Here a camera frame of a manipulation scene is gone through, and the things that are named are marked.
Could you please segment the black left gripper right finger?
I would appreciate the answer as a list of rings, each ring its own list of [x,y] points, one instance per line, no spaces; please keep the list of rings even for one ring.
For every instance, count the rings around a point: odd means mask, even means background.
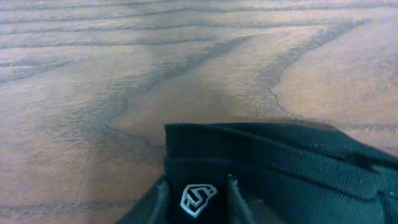
[[[228,175],[228,216],[230,223],[278,224],[280,218],[259,197],[239,186],[239,180]]]

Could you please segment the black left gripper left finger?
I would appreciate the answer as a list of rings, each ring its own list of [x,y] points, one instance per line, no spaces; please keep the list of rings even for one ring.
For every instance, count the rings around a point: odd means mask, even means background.
[[[170,185],[161,177],[116,224],[167,224]]]

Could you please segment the black t-shirt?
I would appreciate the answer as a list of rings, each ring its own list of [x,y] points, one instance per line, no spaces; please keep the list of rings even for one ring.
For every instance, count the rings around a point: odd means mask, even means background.
[[[396,223],[397,158],[336,130],[167,124],[170,223]]]

